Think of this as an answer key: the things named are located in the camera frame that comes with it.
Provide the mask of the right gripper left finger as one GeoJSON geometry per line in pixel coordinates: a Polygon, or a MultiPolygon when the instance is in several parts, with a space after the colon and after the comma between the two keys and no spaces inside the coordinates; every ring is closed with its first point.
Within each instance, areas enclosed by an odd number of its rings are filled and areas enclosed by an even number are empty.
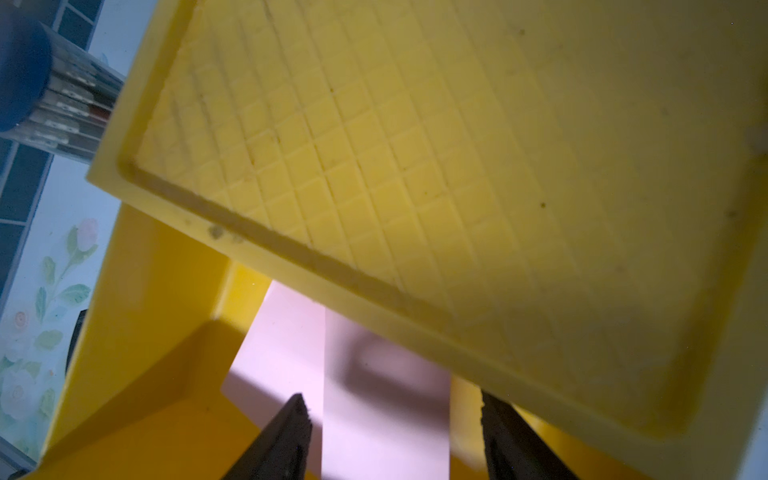
{"type": "Polygon", "coordinates": [[[222,477],[223,480],[300,480],[305,477],[312,421],[303,395],[292,395],[222,477]]]}

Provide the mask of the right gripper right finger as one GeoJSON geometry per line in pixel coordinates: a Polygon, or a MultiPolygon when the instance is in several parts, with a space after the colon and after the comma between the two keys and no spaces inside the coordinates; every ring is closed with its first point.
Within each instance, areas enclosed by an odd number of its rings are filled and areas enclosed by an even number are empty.
{"type": "Polygon", "coordinates": [[[514,407],[485,390],[481,394],[484,452],[491,480],[577,479],[514,407]]]}

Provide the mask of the pink sticky pad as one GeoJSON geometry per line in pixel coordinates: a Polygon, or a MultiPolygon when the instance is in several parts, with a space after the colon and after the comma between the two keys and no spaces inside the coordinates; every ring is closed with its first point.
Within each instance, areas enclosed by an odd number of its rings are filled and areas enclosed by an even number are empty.
{"type": "Polygon", "coordinates": [[[322,470],[325,308],[273,281],[221,391],[253,424],[265,427],[300,393],[312,420],[307,470],[322,470]]]}
{"type": "Polygon", "coordinates": [[[322,478],[449,478],[449,373],[336,312],[325,326],[322,478]]]}

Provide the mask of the yellow drawer cabinet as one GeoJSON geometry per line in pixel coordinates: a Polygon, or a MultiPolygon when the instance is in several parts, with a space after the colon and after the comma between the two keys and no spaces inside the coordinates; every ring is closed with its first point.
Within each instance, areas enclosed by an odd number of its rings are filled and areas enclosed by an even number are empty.
{"type": "Polygon", "coordinates": [[[161,1],[89,180],[658,479],[767,388],[763,1],[161,1]]]}

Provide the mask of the yellow drawer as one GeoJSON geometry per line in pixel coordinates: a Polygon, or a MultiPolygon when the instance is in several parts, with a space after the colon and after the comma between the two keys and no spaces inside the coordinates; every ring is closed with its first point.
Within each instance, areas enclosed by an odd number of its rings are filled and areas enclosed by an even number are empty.
{"type": "MultiPolygon", "coordinates": [[[[38,479],[219,479],[264,428],[221,391],[273,281],[122,206],[38,479]]],[[[450,476],[484,479],[479,389],[450,376],[450,476]]]]}

